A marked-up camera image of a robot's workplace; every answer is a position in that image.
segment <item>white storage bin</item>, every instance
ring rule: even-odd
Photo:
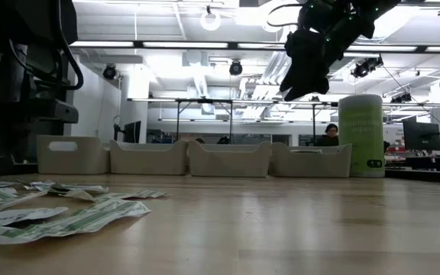
[[[270,174],[292,177],[349,177],[352,145],[287,147],[273,143]]]
[[[38,173],[102,174],[109,171],[109,160],[97,137],[37,136]]]
[[[189,141],[189,170],[193,176],[267,176],[271,144],[208,145]]]
[[[112,173],[184,175],[188,144],[130,144],[110,141]]]

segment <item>green cylinder container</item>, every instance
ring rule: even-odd
[[[339,101],[339,144],[352,144],[351,176],[385,176],[382,103],[378,95]]]

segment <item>bin handle cutout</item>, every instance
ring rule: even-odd
[[[74,141],[52,141],[49,144],[49,149],[60,152],[74,152],[77,151],[77,143]]]

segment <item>table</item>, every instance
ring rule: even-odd
[[[0,274],[440,274],[440,184],[394,179],[18,176],[158,189],[94,234],[0,246]],[[20,208],[89,203],[42,197]]]

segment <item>wooden table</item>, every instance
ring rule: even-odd
[[[157,189],[152,213],[0,245],[0,274],[440,274],[440,184],[392,179],[19,176]],[[68,206],[42,197],[19,208]]]

